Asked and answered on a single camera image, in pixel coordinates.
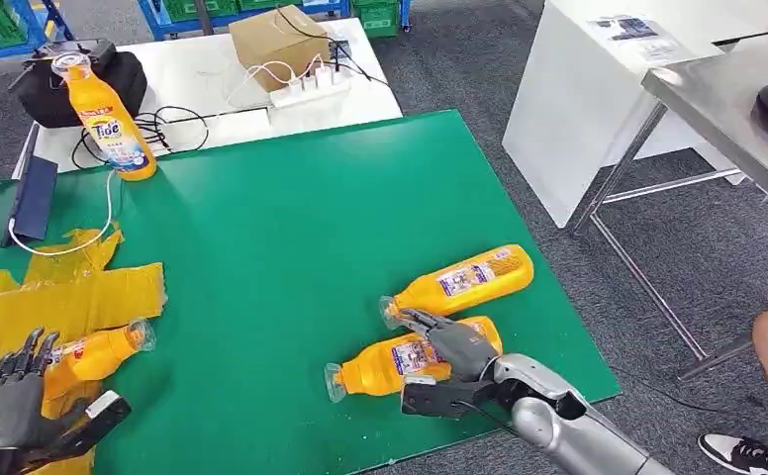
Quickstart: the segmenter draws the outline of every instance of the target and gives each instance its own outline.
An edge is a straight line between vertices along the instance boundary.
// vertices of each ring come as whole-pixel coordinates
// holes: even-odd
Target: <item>cardboard box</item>
[[[294,69],[295,75],[300,75],[318,54],[323,61],[329,61],[329,41],[325,38],[311,38],[324,37],[326,30],[293,5],[283,7],[280,11],[281,15],[271,10],[230,23],[230,35],[233,36],[241,65],[251,67],[267,61],[282,61]],[[291,79],[291,71],[282,64],[269,64],[265,67],[279,79]],[[264,70],[259,71],[254,79],[267,92],[285,86]]]

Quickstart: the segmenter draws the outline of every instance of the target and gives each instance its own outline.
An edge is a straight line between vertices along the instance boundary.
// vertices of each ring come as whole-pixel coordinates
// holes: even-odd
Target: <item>green table mat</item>
[[[58,177],[47,242],[101,226],[106,175]],[[99,445],[96,475],[346,473],[492,430],[403,416],[398,395],[332,404],[323,366],[398,334],[382,294],[509,242],[532,257],[532,284],[457,317],[489,316],[507,352],[590,401],[620,390],[454,111],[181,153],[118,183],[126,240],[110,267],[163,262],[169,300],[156,350],[108,381],[134,412]],[[14,190],[0,183],[0,236]],[[0,250],[18,279],[28,259]]]

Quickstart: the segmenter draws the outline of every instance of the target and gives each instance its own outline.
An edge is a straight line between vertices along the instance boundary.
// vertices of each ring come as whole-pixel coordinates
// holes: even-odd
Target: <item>yellow crumpled wrap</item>
[[[19,349],[36,327],[60,332],[55,345],[75,341],[96,330],[126,325],[162,313],[165,285],[162,263],[141,267],[104,270],[122,242],[116,230],[102,241],[59,256],[32,254],[23,285],[7,270],[0,270],[0,357]],[[74,230],[66,244],[39,247],[55,252],[87,242],[98,230]],[[101,392],[101,383],[91,381],[43,405],[43,414],[55,419],[79,397],[90,402]],[[86,455],[47,465],[34,473],[41,475],[87,474],[93,450]]]

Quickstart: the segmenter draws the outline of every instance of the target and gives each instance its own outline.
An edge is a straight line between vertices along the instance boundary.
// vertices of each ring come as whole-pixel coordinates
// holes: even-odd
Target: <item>black cable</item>
[[[72,154],[69,155],[69,159],[72,160],[72,164],[75,165],[75,168],[78,168],[79,170],[89,168],[87,166],[79,165],[78,162],[75,160],[75,154],[78,152],[78,148],[81,146],[82,142],[84,142],[84,136],[81,136],[81,139],[78,141],[78,143],[75,144],[75,147],[72,148]]]
[[[192,114],[195,117],[194,118],[187,117],[187,118],[182,118],[182,119],[167,120],[167,119],[163,118],[162,115],[161,115],[161,112],[164,111],[164,110],[167,110],[167,109],[174,109],[174,110],[178,110],[178,111],[187,112],[189,114]],[[236,113],[239,113],[239,112],[257,111],[257,110],[261,110],[261,109],[266,110],[267,107],[266,106],[258,106],[258,107],[249,108],[249,109],[230,111],[230,112],[225,112],[225,113],[221,113],[221,114],[214,114],[214,115],[209,115],[209,116],[202,116],[202,115],[198,114],[197,112],[195,112],[195,111],[193,111],[191,109],[185,108],[185,107],[180,107],[180,106],[162,106],[162,107],[160,107],[159,109],[157,109],[154,112],[141,112],[141,113],[137,114],[134,117],[134,122],[136,123],[137,128],[139,128],[141,131],[147,133],[147,134],[143,134],[143,139],[145,140],[146,143],[161,143],[162,146],[164,146],[169,152],[174,152],[174,150],[171,149],[171,146],[165,140],[165,134],[160,130],[159,127],[161,125],[176,124],[178,122],[193,121],[193,120],[197,119],[197,120],[199,120],[199,121],[201,121],[203,123],[204,129],[206,130],[206,133],[203,136],[203,140],[197,146],[195,146],[193,148],[188,148],[188,149],[185,149],[185,150],[178,150],[178,151],[194,151],[194,150],[198,150],[198,149],[202,148],[203,145],[205,145],[206,142],[209,140],[209,124],[207,124],[207,122],[206,122],[206,120],[208,118],[213,118],[213,117],[217,117],[217,116],[225,116],[227,114],[236,114]],[[72,154],[69,157],[72,160],[72,164],[75,165],[78,169],[90,168],[88,166],[87,167],[81,166],[78,163],[78,161],[75,159],[75,155],[78,152],[78,148],[81,147],[82,144],[84,145],[84,148],[86,148],[87,152],[93,158],[95,158],[96,160],[98,160],[98,161],[100,161],[102,163],[107,163],[108,162],[106,159],[98,156],[95,152],[93,152],[92,148],[90,148],[90,145],[87,143],[87,140],[86,140],[87,137],[89,137],[89,133],[87,132],[86,129],[82,128],[81,129],[81,138],[80,138],[80,140],[78,140],[78,143],[75,144],[75,147],[72,149]]]
[[[750,421],[750,422],[753,422],[753,423],[758,423],[758,424],[762,424],[762,425],[768,426],[768,421],[763,421],[763,420],[756,419],[756,418],[750,418],[749,416],[744,416],[741,413],[733,413],[733,412],[730,412],[730,411],[726,411],[724,409],[706,408],[704,406],[699,406],[699,405],[696,405],[696,404],[688,403],[686,401],[682,401],[682,400],[676,398],[675,396],[669,394],[668,392],[664,391],[663,389],[657,388],[657,387],[653,386],[652,384],[647,383],[646,379],[643,378],[642,376],[637,376],[636,374],[632,374],[632,373],[630,373],[630,372],[628,372],[628,371],[626,371],[626,370],[624,370],[622,368],[618,368],[616,366],[609,366],[609,367],[612,368],[615,371],[618,371],[618,372],[620,372],[620,373],[622,373],[622,374],[624,374],[626,376],[629,376],[629,377],[633,378],[638,384],[640,384],[644,388],[649,389],[651,391],[654,391],[654,392],[660,394],[661,396],[669,399],[670,401],[678,404],[679,406],[684,406],[685,408],[693,409],[693,410],[696,410],[696,411],[704,411],[706,413],[721,414],[723,416],[729,416],[729,417],[732,417],[732,418],[737,418],[737,419],[740,419],[740,420]]]
[[[364,71],[362,67],[360,67],[360,64],[358,64],[357,62],[355,62],[355,60],[354,60],[354,59],[352,59],[352,56],[351,56],[351,55],[349,55],[348,51],[346,51],[345,49],[343,49],[343,46],[340,44],[340,42],[339,42],[339,41],[335,40],[334,38],[331,38],[329,35],[312,35],[312,34],[310,34],[310,33],[306,33],[306,32],[304,32],[304,31],[300,30],[299,28],[297,28],[297,26],[296,26],[296,25],[294,25],[294,24],[293,24],[293,23],[292,23],[290,20],[288,20],[288,17],[286,17],[286,16],[285,16],[285,14],[284,14],[284,13],[282,13],[282,10],[281,10],[281,9],[280,9],[278,6],[276,7],[276,12],[278,12],[278,13],[279,13],[279,15],[281,15],[281,16],[282,16],[282,18],[283,18],[283,19],[285,19],[285,22],[287,22],[287,23],[288,23],[288,25],[290,25],[290,26],[291,26],[291,28],[293,28],[294,30],[296,30],[296,31],[297,31],[297,33],[299,33],[300,35],[302,35],[302,36],[304,36],[304,37],[308,37],[308,38],[319,38],[319,39],[323,39],[323,40],[328,40],[329,42],[331,42],[331,43],[334,43],[334,44],[335,44],[335,46],[336,46],[336,48],[337,48],[337,49],[340,49],[340,51],[342,51],[342,52],[343,52],[343,54],[345,54],[346,58],[347,58],[348,60],[352,61],[352,64],[354,64],[354,65],[355,65],[355,67],[357,67],[357,68],[358,68],[358,70],[357,70],[357,71],[355,71],[355,72],[359,72],[360,74],[363,74],[363,76],[364,76],[364,77],[366,77],[366,79],[367,79],[367,80],[371,80],[371,77],[370,77],[370,75],[369,75],[369,74],[367,74],[367,73],[366,73],[366,71]],[[340,64],[339,66],[348,67],[348,66],[346,66],[345,64]]]
[[[477,406],[475,406],[475,405],[473,405],[471,403],[467,403],[465,401],[457,400],[457,401],[454,401],[451,404],[452,405],[456,405],[456,406],[462,406],[464,408],[468,408],[469,410],[471,410],[471,411],[473,411],[473,412],[483,416],[484,418],[486,418],[487,421],[495,424],[495,426],[497,426],[498,428],[502,428],[503,430],[509,432],[510,434],[512,434],[515,437],[521,437],[517,432],[515,432],[515,430],[512,427],[507,426],[507,424],[504,423],[503,421],[501,421],[500,419],[496,418],[495,416],[492,416],[488,412],[478,408]]]
[[[350,65],[348,65],[348,64],[340,64],[339,62],[329,62],[329,61],[324,61],[324,62],[323,62],[323,64],[332,64],[332,65],[336,66],[336,69],[337,69],[338,67],[345,67],[346,69],[348,69],[348,70],[350,70],[350,71],[353,71],[353,72],[357,72],[358,74],[360,74],[360,73],[361,73],[360,71],[358,71],[357,69],[353,68],[352,66],[350,66]],[[387,86],[387,87],[390,87],[390,83],[388,83],[387,81],[385,81],[385,80],[383,80],[383,79],[378,79],[377,77],[375,77],[375,76],[370,76],[370,75],[368,75],[368,74],[364,74],[364,76],[366,76],[366,78],[367,78],[369,81],[376,81],[376,82],[380,82],[381,84],[384,84],[385,86]]]

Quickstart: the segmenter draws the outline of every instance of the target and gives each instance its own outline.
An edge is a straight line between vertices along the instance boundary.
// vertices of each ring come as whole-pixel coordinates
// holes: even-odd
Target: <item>gray carpet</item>
[[[149,40],[133,0],[74,1],[65,5],[68,21],[85,36]],[[691,361],[686,346],[599,235],[572,238],[555,228],[501,148],[540,9],[537,0],[418,0],[414,29],[373,46],[406,114],[460,111],[609,363],[735,416],[683,408],[620,372],[624,394],[598,408],[676,473],[729,473],[702,455],[695,440],[721,431],[768,441],[768,426],[752,421],[768,422],[768,392],[753,351],[676,383],[672,375]],[[0,62],[0,178],[10,173],[28,123],[3,91],[10,71],[17,71],[13,63]],[[636,163],[623,188],[707,169],[694,153],[677,152]],[[756,187],[704,183],[611,205],[601,214],[706,349],[746,332],[768,306],[768,201]],[[374,472],[560,473],[504,433]]]

